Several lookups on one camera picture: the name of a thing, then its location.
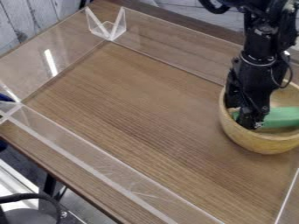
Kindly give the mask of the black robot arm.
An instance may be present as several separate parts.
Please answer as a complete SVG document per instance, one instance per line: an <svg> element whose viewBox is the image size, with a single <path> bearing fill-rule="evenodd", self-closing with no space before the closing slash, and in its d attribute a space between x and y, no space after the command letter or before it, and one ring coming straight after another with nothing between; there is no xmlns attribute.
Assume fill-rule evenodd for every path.
<svg viewBox="0 0 299 224"><path fill-rule="evenodd" d="M269 113L271 94L295 75L287 50L299 37L299 0L233 0L231 5L244 11L245 42L228 71L224 102L239 110L236 123L255 130Z"/></svg>

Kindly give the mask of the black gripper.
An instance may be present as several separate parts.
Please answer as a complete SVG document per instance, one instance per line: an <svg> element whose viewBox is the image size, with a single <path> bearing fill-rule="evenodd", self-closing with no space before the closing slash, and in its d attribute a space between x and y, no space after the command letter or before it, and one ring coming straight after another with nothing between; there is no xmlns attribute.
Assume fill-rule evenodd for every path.
<svg viewBox="0 0 299 224"><path fill-rule="evenodd" d="M284 88L283 79L289 70L289 54L280 52L263 59L245 51L232 60L224 90L224 105L236 109L235 121L247 130L263 127L269 113L269 97Z"/></svg>

